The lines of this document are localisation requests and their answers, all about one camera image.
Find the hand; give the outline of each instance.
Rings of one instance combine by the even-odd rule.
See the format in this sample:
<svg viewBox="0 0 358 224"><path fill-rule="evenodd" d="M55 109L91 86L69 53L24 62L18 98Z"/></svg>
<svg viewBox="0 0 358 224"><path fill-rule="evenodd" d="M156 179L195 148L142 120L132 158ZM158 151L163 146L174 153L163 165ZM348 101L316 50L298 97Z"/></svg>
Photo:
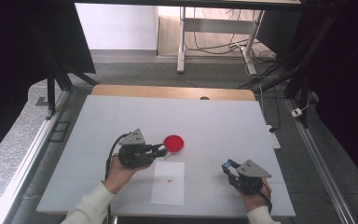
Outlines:
<svg viewBox="0 0 358 224"><path fill-rule="evenodd" d="M117 194L118 191L131 180L136 172L146 169L149 166L150 165L146 165L136 169L124 167L118 159L117 154L115 154L111 159L109 175L103 184L107 190Z"/></svg>
<svg viewBox="0 0 358 224"><path fill-rule="evenodd" d="M271 188L269 187L269 183L267 182L266 178L262 178L262 180L264 185L263 188L260 190L260 192L262 192L264 195L270 198L271 197L270 193L272 191ZM267 202L258 194L244 195L238 190L237 192L241 195L243 203L245 204L246 210L248 212L261 206L268 206Z"/></svg>

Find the black curtain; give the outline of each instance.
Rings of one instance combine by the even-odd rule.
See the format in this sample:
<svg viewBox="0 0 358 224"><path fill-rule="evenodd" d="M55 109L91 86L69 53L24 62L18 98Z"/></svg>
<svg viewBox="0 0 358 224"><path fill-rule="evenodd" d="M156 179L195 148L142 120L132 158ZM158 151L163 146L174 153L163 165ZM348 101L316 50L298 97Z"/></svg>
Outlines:
<svg viewBox="0 0 358 224"><path fill-rule="evenodd" d="M64 73L95 73L74 4L0 1L0 143L51 70L44 46Z"/></svg>
<svg viewBox="0 0 358 224"><path fill-rule="evenodd" d="M347 2L308 72L317 113L358 167L358 0Z"/></svg>

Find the camera rig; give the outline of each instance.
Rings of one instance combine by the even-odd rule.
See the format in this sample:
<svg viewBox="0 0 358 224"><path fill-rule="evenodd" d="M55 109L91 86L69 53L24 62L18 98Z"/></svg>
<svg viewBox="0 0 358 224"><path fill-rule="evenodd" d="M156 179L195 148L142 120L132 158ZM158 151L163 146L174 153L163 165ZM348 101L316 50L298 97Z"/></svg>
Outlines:
<svg viewBox="0 0 358 224"><path fill-rule="evenodd" d="M230 167L237 171L238 176L230 172ZM258 194L266 201L268 210L271 212L272 203L270 201L270 194L267 197L260 191L264 186L262 177L270 178L270 173L251 160L244 162L242 165L237 164L235 161L227 160L227 162L222 164L222 169L228 176L228 183L231 186L245 195Z"/></svg>

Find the white paper sheet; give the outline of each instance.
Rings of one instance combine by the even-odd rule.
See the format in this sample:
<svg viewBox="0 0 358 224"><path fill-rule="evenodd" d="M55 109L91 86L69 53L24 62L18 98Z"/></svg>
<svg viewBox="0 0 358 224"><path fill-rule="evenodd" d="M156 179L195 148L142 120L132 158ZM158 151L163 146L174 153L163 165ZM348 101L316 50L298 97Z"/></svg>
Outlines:
<svg viewBox="0 0 358 224"><path fill-rule="evenodd" d="M151 203L185 204L185 164L156 161Z"/></svg>

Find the wooden edge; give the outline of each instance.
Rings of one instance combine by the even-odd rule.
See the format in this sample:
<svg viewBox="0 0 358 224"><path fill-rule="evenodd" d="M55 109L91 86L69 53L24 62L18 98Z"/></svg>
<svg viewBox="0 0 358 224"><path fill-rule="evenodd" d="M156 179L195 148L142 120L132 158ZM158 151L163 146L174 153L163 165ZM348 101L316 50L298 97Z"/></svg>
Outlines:
<svg viewBox="0 0 358 224"><path fill-rule="evenodd" d="M126 86L126 85L96 85L91 95L130 96L152 98L200 99L210 100L255 101L255 95L249 90L156 87L156 86Z"/></svg>

